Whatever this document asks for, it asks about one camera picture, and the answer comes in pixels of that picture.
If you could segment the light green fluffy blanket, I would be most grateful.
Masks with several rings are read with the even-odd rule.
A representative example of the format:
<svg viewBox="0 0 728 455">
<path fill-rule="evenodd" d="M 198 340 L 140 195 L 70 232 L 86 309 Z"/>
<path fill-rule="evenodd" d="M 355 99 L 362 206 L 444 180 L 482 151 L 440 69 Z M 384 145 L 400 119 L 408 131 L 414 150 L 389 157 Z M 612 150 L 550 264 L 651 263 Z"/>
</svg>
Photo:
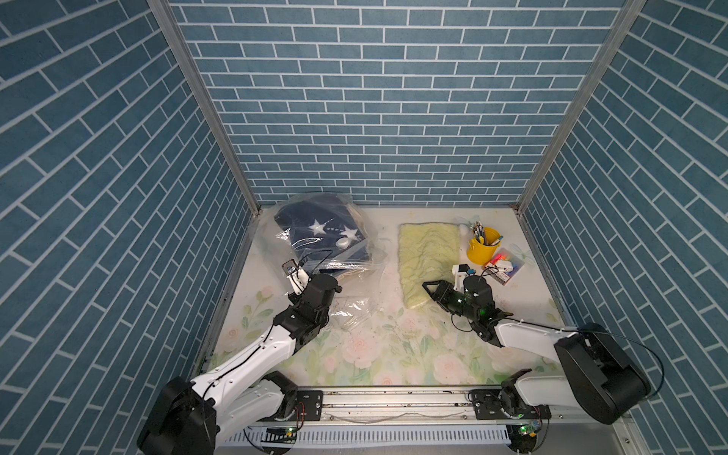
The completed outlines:
<svg viewBox="0 0 728 455">
<path fill-rule="evenodd" d="M 415 309 L 430 301 L 424 282 L 451 280 L 460 263 L 461 235 L 448 223 L 402 224 L 398 231 L 398 272 L 404 305 Z"/>
</svg>

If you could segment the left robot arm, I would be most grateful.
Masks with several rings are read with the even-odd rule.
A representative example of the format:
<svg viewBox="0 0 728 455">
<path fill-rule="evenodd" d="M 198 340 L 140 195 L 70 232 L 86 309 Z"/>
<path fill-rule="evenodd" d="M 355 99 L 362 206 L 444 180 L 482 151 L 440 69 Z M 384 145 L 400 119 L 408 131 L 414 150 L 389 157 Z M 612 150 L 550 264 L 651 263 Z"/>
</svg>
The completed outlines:
<svg viewBox="0 0 728 455">
<path fill-rule="evenodd" d="M 261 420 L 290 422 L 282 442 L 296 440 L 314 411 L 276 368 L 320 335 L 342 288 L 327 273 L 296 271 L 290 279 L 290 304 L 256 341 L 210 371 L 191 380 L 175 377 L 162 388 L 136 441 L 142 453 L 212 454 Z"/>
</svg>

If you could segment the navy blue star blanket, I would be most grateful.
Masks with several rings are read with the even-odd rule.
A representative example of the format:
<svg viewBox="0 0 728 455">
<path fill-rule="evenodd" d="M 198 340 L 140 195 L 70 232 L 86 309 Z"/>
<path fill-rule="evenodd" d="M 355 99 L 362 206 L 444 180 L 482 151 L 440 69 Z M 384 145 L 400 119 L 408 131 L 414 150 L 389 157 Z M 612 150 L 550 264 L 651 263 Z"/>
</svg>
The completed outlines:
<svg viewBox="0 0 728 455">
<path fill-rule="evenodd" d="M 364 228 L 339 195 L 296 196 L 277 210 L 274 221 L 282 230 L 279 238 L 290 244 L 298 265 L 310 275 L 339 275 L 364 269 L 372 261 Z M 348 248 L 336 246 L 342 237 L 350 239 Z"/>
</svg>

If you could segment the clear plastic vacuum bag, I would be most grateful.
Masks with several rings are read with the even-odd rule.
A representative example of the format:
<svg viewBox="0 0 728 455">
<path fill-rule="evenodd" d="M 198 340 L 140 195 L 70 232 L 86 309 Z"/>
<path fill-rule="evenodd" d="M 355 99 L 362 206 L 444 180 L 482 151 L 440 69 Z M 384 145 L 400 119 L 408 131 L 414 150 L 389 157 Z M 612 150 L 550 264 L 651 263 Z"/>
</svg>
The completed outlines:
<svg viewBox="0 0 728 455">
<path fill-rule="evenodd" d="M 293 291 L 315 275 L 337 280 L 333 326 L 351 332 L 377 310 L 388 254 L 378 225 L 350 195 L 295 195 L 263 212 L 256 236 L 268 267 Z"/>
</svg>

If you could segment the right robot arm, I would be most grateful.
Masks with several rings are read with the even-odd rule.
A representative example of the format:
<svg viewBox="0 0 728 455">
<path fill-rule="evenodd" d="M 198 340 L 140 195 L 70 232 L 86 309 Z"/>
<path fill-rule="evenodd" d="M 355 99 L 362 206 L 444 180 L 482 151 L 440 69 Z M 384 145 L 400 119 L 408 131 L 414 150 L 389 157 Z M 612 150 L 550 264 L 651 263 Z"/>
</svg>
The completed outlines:
<svg viewBox="0 0 728 455">
<path fill-rule="evenodd" d="M 557 328 L 518 320 L 497 307 L 491 286 L 478 275 L 423 282 L 422 288 L 451 316 L 467 319 L 482 341 L 540 356 L 559 367 L 556 375 L 531 369 L 514 373 L 498 394 L 478 400 L 479 408 L 494 403 L 510 419 L 544 415 L 553 406 L 581 409 L 610 425 L 656 391 L 614 335 L 599 324 Z"/>
</svg>

